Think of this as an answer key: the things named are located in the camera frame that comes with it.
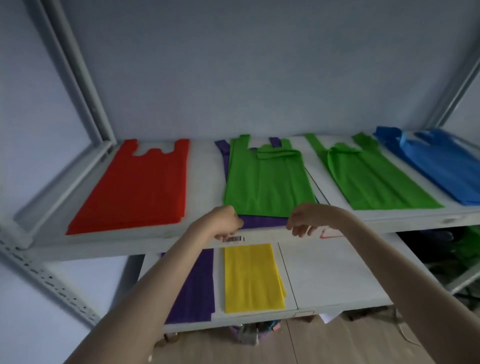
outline barcode label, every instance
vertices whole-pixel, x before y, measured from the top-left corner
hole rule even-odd
[[[245,241],[245,238],[242,236],[231,236],[229,238],[223,239],[223,242],[224,243],[241,242],[242,240]]]

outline green object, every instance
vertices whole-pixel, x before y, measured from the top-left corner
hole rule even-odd
[[[352,137],[361,149],[345,143],[325,149],[314,134],[305,137],[354,210],[443,207],[385,158],[370,136]]]
[[[302,202],[315,196],[298,150],[288,139],[280,148],[248,148],[250,135],[230,141],[228,181],[223,202],[239,215],[287,218]]]
[[[465,227],[465,233],[456,243],[452,253],[467,268],[477,264],[480,260],[480,227]]]

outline floor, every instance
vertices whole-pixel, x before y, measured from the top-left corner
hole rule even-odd
[[[398,327],[387,322],[392,312],[349,322],[337,317],[328,324],[317,316],[311,323],[282,320],[258,346],[235,342],[228,328],[181,333],[174,344],[154,350],[153,363],[251,364],[433,364],[421,346],[403,339]],[[417,339],[402,324],[412,341]]]

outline hand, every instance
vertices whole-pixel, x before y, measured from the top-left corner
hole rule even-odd
[[[330,226],[340,230],[345,220],[351,215],[348,211],[336,206],[304,202],[293,209],[287,222],[287,229],[293,236],[303,238],[311,236],[319,226]]]
[[[230,205],[215,207],[195,223],[204,224],[209,233],[217,240],[232,236],[243,226],[243,220],[237,216],[235,209]]]

